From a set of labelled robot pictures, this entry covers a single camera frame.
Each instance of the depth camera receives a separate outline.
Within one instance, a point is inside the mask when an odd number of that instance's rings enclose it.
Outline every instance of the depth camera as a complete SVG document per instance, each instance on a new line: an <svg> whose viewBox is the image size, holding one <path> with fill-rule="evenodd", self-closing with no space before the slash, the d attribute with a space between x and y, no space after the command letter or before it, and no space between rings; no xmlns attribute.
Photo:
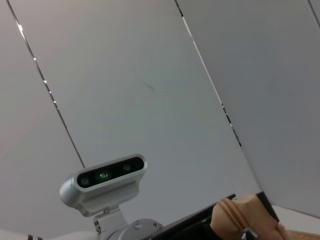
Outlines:
<svg viewBox="0 0 320 240"><path fill-rule="evenodd" d="M139 182L147 161L135 154L73 174L61 186L61 200L89 217L117 208L139 193Z"/></svg>

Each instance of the tan strap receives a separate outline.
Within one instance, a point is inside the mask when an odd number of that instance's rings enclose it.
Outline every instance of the tan strap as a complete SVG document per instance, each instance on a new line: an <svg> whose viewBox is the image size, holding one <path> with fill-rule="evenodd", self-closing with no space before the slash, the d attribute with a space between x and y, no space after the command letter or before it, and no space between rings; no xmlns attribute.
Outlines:
<svg viewBox="0 0 320 240"><path fill-rule="evenodd" d="M259 240L320 240L317 234L285 230L256 195L221 199L213 208L210 226L224 240L240 240L240 231L249 227Z"/></svg>

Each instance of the white wall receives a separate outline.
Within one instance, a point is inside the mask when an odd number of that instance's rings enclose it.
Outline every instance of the white wall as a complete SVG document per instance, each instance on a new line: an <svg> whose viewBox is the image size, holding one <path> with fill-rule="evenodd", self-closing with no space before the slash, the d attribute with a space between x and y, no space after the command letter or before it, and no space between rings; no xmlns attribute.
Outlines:
<svg viewBox="0 0 320 240"><path fill-rule="evenodd" d="M178 0L260 187L320 216L320 31L304 0Z"/></svg>
<svg viewBox="0 0 320 240"><path fill-rule="evenodd" d="M125 218L259 191L173 0L11 0L86 167L149 169Z"/></svg>
<svg viewBox="0 0 320 240"><path fill-rule="evenodd" d="M44 238L93 231L59 199L82 165L6 1L0 32L0 229Z"/></svg>

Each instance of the camera vent grille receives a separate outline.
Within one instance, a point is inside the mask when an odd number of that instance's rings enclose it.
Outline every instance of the camera vent grille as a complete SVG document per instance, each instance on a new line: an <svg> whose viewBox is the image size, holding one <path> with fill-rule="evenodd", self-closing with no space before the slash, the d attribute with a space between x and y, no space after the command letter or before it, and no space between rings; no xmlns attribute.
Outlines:
<svg viewBox="0 0 320 240"><path fill-rule="evenodd" d="M95 198L101 197L101 196L103 196L103 195L112 193L112 192L114 192L114 191L117 191L117 190L119 190L119 189L122 189L122 188L124 188L124 187L127 187L127 186L129 186L129 185L131 185L131 184L134 184L135 182L136 182L136 180L133 180L133 181L130 181L130 182L128 182L128 183L125 183L125 184L116 186L116 187L114 187L114 188L112 188L112 189L109 189L108 191L101 192L101 193L99 193L99 194L96 194L96 195L94 195L94 196L91 196L90 199L95 199Z"/></svg>

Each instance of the silver camera housing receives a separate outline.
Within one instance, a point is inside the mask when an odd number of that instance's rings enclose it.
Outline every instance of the silver camera housing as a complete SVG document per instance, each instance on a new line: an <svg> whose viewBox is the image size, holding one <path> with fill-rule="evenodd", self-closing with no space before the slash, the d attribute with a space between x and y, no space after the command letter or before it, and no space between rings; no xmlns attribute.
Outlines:
<svg viewBox="0 0 320 240"><path fill-rule="evenodd" d="M142 169L88 188L83 188L77 183L77 178L80 174L126 161L134 157L143 160L144 166ZM67 206L79 210L85 217L96 215L102 211L111 212L117 209L119 204L134 198L139 193L139 182L146 170L147 161L142 155L134 154L123 157L78 171L62 184L59 195Z"/></svg>

